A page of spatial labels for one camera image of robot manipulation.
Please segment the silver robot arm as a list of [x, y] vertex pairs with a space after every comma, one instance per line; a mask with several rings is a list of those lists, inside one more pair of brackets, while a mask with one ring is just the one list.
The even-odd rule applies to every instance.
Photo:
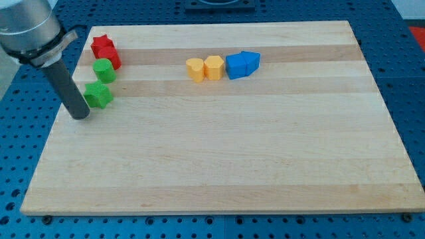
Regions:
[[66, 31], [47, 0], [1, 0], [1, 47], [21, 64], [46, 68], [78, 38]]

